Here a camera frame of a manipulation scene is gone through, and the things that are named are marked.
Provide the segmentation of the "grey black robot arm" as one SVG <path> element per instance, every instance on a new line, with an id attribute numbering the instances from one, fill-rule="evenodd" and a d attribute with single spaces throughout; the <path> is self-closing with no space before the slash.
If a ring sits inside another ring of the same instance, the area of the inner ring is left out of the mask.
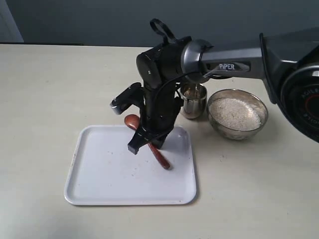
<path id="1" fill-rule="evenodd" d="M 165 40 L 139 54 L 136 63 L 142 82 L 111 102 L 117 114 L 133 105 L 140 110 L 140 126 L 128 143 L 133 154 L 148 143 L 162 147 L 183 103 L 175 95 L 179 87 L 231 77 L 261 79 L 286 119 L 305 136 L 319 139 L 319 43 L 314 36 L 260 35 L 231 46 L 190 37 Z"/>

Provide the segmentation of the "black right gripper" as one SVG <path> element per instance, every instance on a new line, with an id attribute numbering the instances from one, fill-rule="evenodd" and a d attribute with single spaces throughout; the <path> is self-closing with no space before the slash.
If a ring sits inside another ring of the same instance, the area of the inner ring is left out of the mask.
<path id="1" fill-rule="evenodd" d="M 140 109 L 143 127 L 139 126 L 128 143 L 128 150 L 136 155 L 139 149 L 152 143 L 159 148 L 160 136 L 167 135 L 173 128 L 180 100 L 175 97 L 176 83 L 182 80 L 181 54 L 190 37 L 177 43 L 161 43 L 137 56 L 138 72 L 143 80 L 133 83 L 110 103 L 115 114 L 121 115 L 131 105 Z"/>

